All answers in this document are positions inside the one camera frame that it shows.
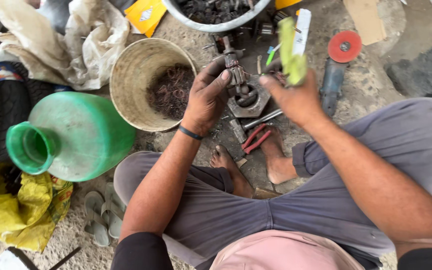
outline green plastic container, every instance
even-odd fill
[[[93,179],[128,154],[136,130],[111,101],[91,94],[59,92],[39,101],[26,122],[9,127],[6,148],[28,174],[45,171],[67,181]]]

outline red-handled pliers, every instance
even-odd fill
[[[259,138],[259,140],[255,144],[251,144],[251,141],[256,137],[256,135],[262,131],[266,127],[266,124],[260,125],[251,135],[249,135],[248,139],[244,144],[241,144],[241,148],[243,149],[244,153],[248,154],[253,151],[256,147],[260,146],[266,138],[271,135],[271,130],[266,131],[264,135]]]

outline grinder disc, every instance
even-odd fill
[[[347,63],[355,59],[361,52],[361,37],[353,31],[337,33],[329,41],[328,54],[334,61]]]

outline sandal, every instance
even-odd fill
[[[84,231],[94,236],[95,243],[100,247],[107,247],[111,243],[108,236],[108,222],[101,218],[104,198],[98,191],[91,191],[84,197],[86,218]]]
[[[101,207],[101,217],[108,221],[109,235],[113,238],[119,239],[126,205],[118,197],[112,182],[106,184],[104,198],[106,202]]]

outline hand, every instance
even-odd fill
[[[316,73],[313,69],[308,70],[301,86],[285,88],[271,75],[262,76],[259,82],[273,96],[286,117],[299,127],[306,129],[308,124],[328,119],[321,108]]]
[[[230,81],[231,73],[225,70],[224,57],[204,68],[192,84],[181,126],[204,136],[216,124],[228,102],[226,85]]]

